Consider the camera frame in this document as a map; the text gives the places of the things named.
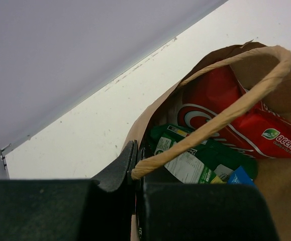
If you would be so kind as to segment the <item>light blue snack bar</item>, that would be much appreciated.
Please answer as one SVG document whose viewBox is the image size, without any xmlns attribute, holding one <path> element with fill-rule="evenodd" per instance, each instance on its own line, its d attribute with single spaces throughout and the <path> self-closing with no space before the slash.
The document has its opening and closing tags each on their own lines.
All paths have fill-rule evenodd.
<svg viewBox="0 0 291 241">
<path fill-rule="evenodd" d="M 229 177 L 227 184 L 243 184 L 255 186 L 253 180 L 248 176 L 242 166 L 237 168 Z"/>
</svg>

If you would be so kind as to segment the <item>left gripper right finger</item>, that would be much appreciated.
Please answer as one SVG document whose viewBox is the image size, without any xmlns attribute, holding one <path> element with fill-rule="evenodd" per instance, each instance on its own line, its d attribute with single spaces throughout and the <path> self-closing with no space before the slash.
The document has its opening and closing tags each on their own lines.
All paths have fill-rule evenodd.
<svg viewBox="0 0 291 241">
<path fill-rule="evenodd" d="M 183 184 L 164 167 L 141 179 L 137 219 L 140 240 L 278 240 L 256 188 Z"/>
</svg>

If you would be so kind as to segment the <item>brown paper bag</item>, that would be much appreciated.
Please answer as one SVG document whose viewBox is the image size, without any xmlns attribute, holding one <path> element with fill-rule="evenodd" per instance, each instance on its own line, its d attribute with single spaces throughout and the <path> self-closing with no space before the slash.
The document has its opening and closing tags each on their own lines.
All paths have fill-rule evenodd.
<svg viewBox="0 0 291 241">
<path fill-rule="evenodd" d="M 209 53 L 180 82 L 156 99 L 137 118 L 126 141 L 141 141 L 156 124 L 177 124 L 177 111 L 186 86 L 204 74 L 229 66 L 247 90 L 170 151 L 150 157 L 136 165 L 134 179 L 140 179 L 170 162 L 187 148 L 211 138 L 233 120 L 249 111 L 259 101 L 291 123 L 291 51 L 281 46 L 258 42 L 233 45 Z M 257 159 L 259 174 L 256 185 L 264 195 L 280 240 L 291 240 L 291 158 Z"/>
</svg>

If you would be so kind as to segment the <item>green white snack packet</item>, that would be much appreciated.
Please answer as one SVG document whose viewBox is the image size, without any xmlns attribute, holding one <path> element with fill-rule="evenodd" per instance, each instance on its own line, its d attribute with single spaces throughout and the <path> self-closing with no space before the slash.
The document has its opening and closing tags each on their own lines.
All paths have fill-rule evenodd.
<svg viewBox="0 0 291 241">
<path fill-rule="evenodd" d="M 221 164 L 221 149 L 220 143 L 208 139 L 188 149 L 164 167 L 182 183 L 223 184 L 224 181 L 215 173 L 216 167 Z"/>
</svg>

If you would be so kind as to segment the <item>dark green snack bag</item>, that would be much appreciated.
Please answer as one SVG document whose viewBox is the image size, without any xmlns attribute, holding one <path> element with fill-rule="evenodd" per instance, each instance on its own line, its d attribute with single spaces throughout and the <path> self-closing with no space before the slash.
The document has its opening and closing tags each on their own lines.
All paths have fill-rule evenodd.
<svg viewBox="0 0 291 241">
<path fill-rule="evenodd" d="M 164 137 L 171 140 L 169 146 L 185 139 L 193 132 L 190 128 L 164 124 L 153 127 L 147 134 L 148 143 L 153 152 L 156 151 L 159 140 Z M 233 150 L 213 139 L 207 139 L 198 146 L 189 149 L 189 153 L 202 161 L 211 170 L 225 166 L 231 170 L 242 167 L 250 179 L 254 180 L 258 175 L 256 160 L 249 158 L 236 150 Z"/>
</svg>

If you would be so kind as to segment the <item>red Chuba chips bag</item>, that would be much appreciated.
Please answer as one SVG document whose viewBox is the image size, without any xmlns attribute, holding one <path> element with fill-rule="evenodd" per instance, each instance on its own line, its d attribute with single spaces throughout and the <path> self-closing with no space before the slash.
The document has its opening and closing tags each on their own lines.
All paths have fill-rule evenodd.
<svg viewBox="0 0 291 241">
<path fill-rule="evenodd" d="M 212 70 L 184 89 L 177 124 L 198 129 L 246 92 L 229 66 Z M 291 123 L 262 101 L 212 139 L 250 158 L 291 158 Z"/>
</svg>

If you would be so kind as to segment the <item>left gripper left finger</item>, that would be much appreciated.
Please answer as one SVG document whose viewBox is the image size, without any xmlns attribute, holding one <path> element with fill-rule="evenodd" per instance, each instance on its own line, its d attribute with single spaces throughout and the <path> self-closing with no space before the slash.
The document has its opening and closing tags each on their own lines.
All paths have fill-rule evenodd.
<svg viewBox="0 0 291 241">
<path fill-rule="evenodd" d="M 0 180 L 0 240 L 130 240 L 137 142 L 88 179 Z"/>
</svg>

